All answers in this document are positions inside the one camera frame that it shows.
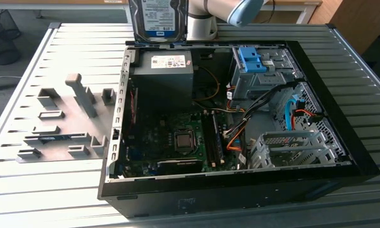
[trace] metal table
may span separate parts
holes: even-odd
[[[126,24],[62,24],[50,28],[0,118],[0,227],[380,227],[380,176],[308,203],[152,217],[128,221],[97,200],[101,160],[18,164],[14,145],[38,103],[36,88],[56,82],[61,70],[80,72],[82,83],[118,83]],[[313,25],[221,25],[220,39],[297,40],[319,71],[359,137],[380,167],[380,80],[336,30]]]

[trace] motherboard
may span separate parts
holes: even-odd
[[[128,140],[124,173],[146,177],[235,170],[236,153],[225,151],[224,112],[193,112],[141,117]]]

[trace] blue drive bay latch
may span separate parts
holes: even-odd
[[[256,48],[253,47],[240,47],[240,60],[245,65],[247,73],[264,73],[267,71],[267,67],[263,66],[260,62],[260,54],[256,52]]]

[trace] hard drive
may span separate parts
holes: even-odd
[[[129,10],[136,43],[185,41],[188,0],[129,0]]]

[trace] sticker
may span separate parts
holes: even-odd
[[[174,31],[174,10],[170,0],[142,0],[141,9],[146,31]]]
[[[261,63],[263,63],[264,65],[275,65],[272,60],[269,60],[269,61],[261,61]]]
[[[153,56],[150,68],[182,68],[185,67],[184,56]]]
[[[227,99],[232,100],[232,92],[229,92],[229,91],[227,92]]]
[[[182,210],[193,210],[196,198],[180,199],[177,201],[177,208]]]
[[[240,155],[239,155],[239,160],[240,160],[240,162],[241,162],[243,164],[247,163],[247,158],[245,158],[245,156],[243,156],[241,153],[240,153]]]
[[[56,138],[54,137],[44,137],[44,138],[40,138],[40,140],[54,140]]]

